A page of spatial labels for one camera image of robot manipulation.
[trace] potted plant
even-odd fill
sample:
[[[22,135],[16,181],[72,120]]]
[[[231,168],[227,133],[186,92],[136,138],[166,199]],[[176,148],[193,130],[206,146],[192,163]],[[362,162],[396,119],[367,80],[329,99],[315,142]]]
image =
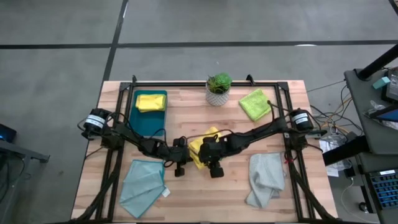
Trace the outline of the potted plant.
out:
[[[206,82],[206,100],[213,106],[221,106],[228,101],[232,78],[227,73],[209,77]]]

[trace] light blue cloth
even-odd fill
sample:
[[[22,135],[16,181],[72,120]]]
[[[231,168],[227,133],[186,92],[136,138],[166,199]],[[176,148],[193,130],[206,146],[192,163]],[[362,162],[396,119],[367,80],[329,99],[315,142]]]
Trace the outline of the light blue cloth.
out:
[[[133,160],[119,203],[132,216],[140,218],[164,189],[163,162]]]

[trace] keyboard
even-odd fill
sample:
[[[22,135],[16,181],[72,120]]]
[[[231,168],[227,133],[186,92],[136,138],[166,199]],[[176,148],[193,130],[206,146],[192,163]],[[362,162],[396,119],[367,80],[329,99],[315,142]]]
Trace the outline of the keyboard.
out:
[[[382,210],[398,208],[398,169],[369,174]]]

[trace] wooden table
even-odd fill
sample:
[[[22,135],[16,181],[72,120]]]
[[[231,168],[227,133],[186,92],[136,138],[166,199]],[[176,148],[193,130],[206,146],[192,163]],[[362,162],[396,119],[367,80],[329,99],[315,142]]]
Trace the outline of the wooden table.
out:
[[[300,107],[310,111],[304,82],[296,80],[288,81],[288,83],[293,108]],[[99,108],[115,110],[119,84],[120,82],[104,82],[98,104]],[[271,102],[276,104],[275,90],[271,87],[233,87],[227,104],[219,107],[210,106],[206,102],[203,87],[135,89],[167,90],[169,103],[166,130],[167,142],[171,145],[175,138],[183,135],[202,134],[212,126],[218,129],[245,132],[271,122],[271,115],[266,115],[258,122],[253,123],[238,105],[239,99],[256,88],[261,88]],[[316,140],[309,142],[318,145]],[[99,148],[99,146],[100,141],[90,142],[87,154]],[[175,165],[166,168],[165,183],[171,194],[167,198],[160,196],[142,218],[137,220],[119,205],[122,182],[133,159],[148,161],[155,159],[143,156],[136,146],[127,142],[124,148],[113,220],[114,222],[295,222],[297,217],[287,164],[284,164],[284,170],[287,173],[285,190],[280,193],[280,198],[272,199],[266,209],[254,208],[245,203],[245,198],[251,191],[249,184],[250,157],[257,153],[284,151],[285,147],[281,134],[255,142],[242,153],[223,159],[221,165],[224,168],[225,175],[218,179],[210,178],[208,169],[198,170],[192,162],[184,166],[185,175],[183,177],[174,177]],[[303,156],[312,192],[326,210],[337,217],[322,154],[320,151],[308,147],[303,151]],[[98,193],[105,158],[106,150],[104,149],[85,161],[72,218],[81,215]],[[301,190],[300,197],[302,198],[304,214],[307,214]],[[108,209],[107,206],[108,203],[105,203],[105,211]]]

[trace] gray concrete floor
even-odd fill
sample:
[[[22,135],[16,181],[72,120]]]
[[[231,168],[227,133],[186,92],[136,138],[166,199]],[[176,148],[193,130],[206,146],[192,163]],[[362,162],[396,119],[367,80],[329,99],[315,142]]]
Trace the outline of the gray concrete floor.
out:
[[[122,0],[3,0],[0,44],[111,43]],[[121,42],[389,40],[397,15],[384,0],[130,0]],[[308,90],[343,79],[391,45],[118,49],[110,80],[202,80],[229,72],[258,80],[305,80]],[[0,50],[0,123],[18,131],[16,144],[51,154],[33,163],[14,223],[69,219],[87,141],[76,127],[96,106],[109,49]],[[334,111],[340,83],[308,94],[311,104]],[[345,115],[359,124],[354,106]],[[350,181],[330,178],[339,217],[359,222],[341,206]],[[359,212],[357,187],[344,197]]]

